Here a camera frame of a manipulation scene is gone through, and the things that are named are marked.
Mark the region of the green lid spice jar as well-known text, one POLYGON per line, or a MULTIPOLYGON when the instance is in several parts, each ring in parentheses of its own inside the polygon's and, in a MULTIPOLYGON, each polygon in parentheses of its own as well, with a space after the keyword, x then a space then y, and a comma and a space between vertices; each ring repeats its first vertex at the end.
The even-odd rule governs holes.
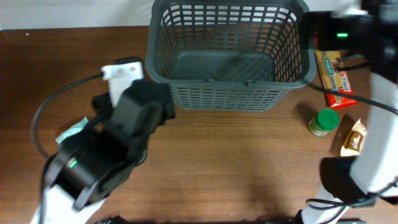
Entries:
POLYGON ((333 109, 321 110, 308 124, 310 132, 316 136, 325 136, 338 127, 340 117, 333 109))

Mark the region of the glutinous rice bag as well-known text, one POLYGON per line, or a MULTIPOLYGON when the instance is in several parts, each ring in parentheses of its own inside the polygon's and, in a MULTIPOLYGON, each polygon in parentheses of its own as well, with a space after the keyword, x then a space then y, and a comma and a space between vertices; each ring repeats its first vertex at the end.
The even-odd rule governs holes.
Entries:
POLYGON ((361 122, 361 119, 358 119, 341 147, 340 156, 358 156, 362 151, 367 135, 367 128, 361 122))

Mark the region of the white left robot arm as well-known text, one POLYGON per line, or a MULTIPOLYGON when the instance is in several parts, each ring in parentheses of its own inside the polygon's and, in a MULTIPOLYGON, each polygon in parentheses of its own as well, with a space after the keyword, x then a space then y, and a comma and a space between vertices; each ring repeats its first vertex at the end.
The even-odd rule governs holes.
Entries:
POLYGON ((151 134, 175 116, 169 85, 145 79, 131 82, 117 105, 105 93, 94 97, 92 106, 96 116, 63 140, 44 165, 38 223, 47 214, 47 187, 71 195, 76 212, 107 198, 145 161, 151 134))

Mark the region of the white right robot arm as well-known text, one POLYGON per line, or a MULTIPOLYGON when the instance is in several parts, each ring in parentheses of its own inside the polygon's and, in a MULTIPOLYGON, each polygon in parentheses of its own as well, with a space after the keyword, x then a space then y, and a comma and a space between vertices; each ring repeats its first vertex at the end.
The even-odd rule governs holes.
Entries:
POLYGON ((336 223, 350 208, 377 200, 397 204, 397 2, 363 1, 338 11, 310 11, 298 17, 301 38, 317 50, 345 50, 369 68, 368 135, 357 156, 326 157, 322 185, 299 211, 298 223, 336 223))

